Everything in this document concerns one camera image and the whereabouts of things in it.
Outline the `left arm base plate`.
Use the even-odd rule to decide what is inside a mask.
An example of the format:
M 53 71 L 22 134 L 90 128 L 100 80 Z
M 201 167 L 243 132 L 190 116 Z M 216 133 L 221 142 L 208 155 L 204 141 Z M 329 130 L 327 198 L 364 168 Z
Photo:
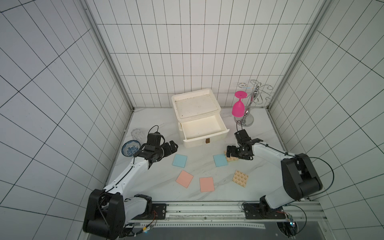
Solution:
M 167 204 L 150 204 L 147 206 L 143 218 L 145 220 L 164 220 L 167 213 Z

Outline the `white plastic drawer cabinet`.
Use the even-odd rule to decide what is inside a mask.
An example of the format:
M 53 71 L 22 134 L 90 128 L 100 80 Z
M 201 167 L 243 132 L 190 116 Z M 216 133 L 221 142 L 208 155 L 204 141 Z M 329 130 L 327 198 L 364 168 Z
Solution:
M 203 89 L 172 96 L 173 109 L 183 141 L 180 123 L 220 115 L 221 107 L 211 89 Z

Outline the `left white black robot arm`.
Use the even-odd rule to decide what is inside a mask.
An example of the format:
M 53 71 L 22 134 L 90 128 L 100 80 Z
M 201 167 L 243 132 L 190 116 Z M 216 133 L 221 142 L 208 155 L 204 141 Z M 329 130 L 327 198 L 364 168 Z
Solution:
M 134 153 L 133 161 L 123 172 L 102 190 L 91 192 L 85 213 L 83 231 L 108 240 L 135 237 L 147 231 L 147 224 L 138 232 L 134 232 L 131 220 L 159 219 L 162 210 L 153 206 L 150 196 L 136 194 L 129 197 L 128 191 L 136 180 L 150 169 L 152 164 L 161 161 L 178 150 L 174 141 L 166 142 L 159 133 L 149 133 L 147 141 Z

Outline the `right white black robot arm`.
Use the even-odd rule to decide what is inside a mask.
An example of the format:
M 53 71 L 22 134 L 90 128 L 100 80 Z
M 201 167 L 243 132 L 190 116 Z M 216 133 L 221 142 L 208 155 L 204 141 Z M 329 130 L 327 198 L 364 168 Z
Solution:
M 255 205 L 261 218 L 279 219 L 284 205 L 309 197 L 323 189 L 323 183 L 306 154 L 279 151 L 261 139 L 251 139 L 246 130 L 235 132 L 237 146 L 227 146 L 227 157 L 251 161 L 261 157 L 282 172 L 282 186 L 260 198 Z

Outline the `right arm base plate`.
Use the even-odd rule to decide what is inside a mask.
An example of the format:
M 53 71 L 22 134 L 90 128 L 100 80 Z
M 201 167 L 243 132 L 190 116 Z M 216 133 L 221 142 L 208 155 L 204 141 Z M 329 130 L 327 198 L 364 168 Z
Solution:
M 242 210 L 247 220 L 284 220 L 286 215 L 281 209 L 272 210 L 259 203 L 242 203 Z

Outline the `cabinet drawer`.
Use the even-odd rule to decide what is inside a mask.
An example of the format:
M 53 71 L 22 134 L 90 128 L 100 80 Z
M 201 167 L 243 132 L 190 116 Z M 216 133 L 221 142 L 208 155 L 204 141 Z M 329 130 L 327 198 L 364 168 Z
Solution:
M 230 131 L 220 115 L 213 115 L 194 121 L 180 123 L 183 144 L 194 148 L 224 140 Z

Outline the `patterned sticky notes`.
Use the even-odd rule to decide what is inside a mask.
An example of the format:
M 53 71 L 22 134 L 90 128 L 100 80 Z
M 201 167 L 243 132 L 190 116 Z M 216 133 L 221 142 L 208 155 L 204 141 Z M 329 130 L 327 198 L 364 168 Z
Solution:
M 236 158 L 236 157 L 228 157 L 226 151 L 224 152 L 224 155 L 226 157 L 227 162 L 234 162 L 239 160 L 239 158 Z
M 237 185 L 239 185 L 239 186 L 245 188 L 246 185 L 247 185 L 248 179 L 249 179 L 249 176 L 248 176 L 247 174 L 245 174 L 245 173 L 243 173 L 243 172 L 240 172 L 240 171 L 236 170 L 236 171 L 235 171 L 235 174 L 234 174 L 234 176 L 233 176 L 232 181 L 233 181 L 235 184 L 237 184 Z

